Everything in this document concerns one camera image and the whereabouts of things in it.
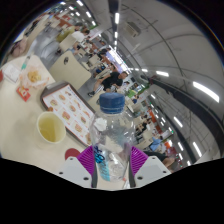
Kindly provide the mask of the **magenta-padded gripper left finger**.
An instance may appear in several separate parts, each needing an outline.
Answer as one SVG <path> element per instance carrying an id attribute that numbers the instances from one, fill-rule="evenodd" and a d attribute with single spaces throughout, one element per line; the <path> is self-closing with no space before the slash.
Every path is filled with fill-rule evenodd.
<path id="1" fill-rule="evenodd" d="M 98 177 L 92 147 L 87 147 L 83 152 L 68 149 L 58 175 L 81 187 L 96 188 Z"/>

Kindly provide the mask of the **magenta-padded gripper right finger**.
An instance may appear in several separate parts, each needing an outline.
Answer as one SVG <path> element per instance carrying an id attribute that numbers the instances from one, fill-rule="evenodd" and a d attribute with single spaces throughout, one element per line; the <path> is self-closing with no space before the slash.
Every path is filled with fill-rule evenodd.
<path id="1" fill-rule="evenodd" d="M 136 147 L 129 160 L 129 183 L 131 188 L 140 188 L 157 181 L 171 172 L 157 156 L 148 156 Z"/>

